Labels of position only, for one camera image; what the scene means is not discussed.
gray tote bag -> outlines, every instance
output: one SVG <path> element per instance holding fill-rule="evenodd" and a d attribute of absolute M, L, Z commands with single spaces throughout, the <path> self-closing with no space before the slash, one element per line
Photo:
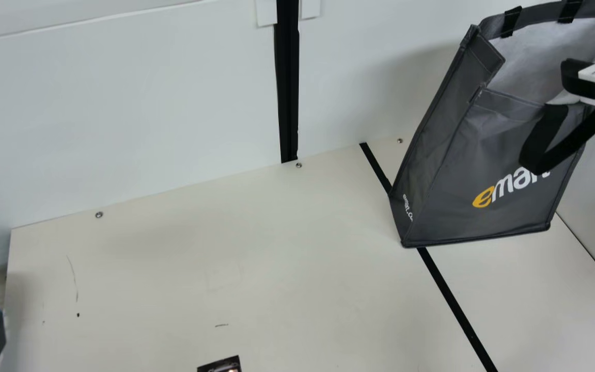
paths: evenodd
<path fill-rule="evenodd" d="M 562 62 L 595 61 L 595 0 L 517 7 L 472 26 L 389 193 L 405 247 L 547 230 L 595 134 Z"/>

table surface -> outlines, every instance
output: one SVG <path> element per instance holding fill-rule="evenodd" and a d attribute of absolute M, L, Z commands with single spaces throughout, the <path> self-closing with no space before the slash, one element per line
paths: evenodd
<path fill-rule="evenodd" d="M 483 370 L 357 146 L 12 231 L 4 370 Z"/>
<path fill-rule="evenodd" d="M 394 178 L 407 147 L 370 144 Z M 12 231 L 4 371 L 483 370 L 359 147 Z M 550 231 L 433 247 L 499 370 L 595 370 L 595 262 Z"/>

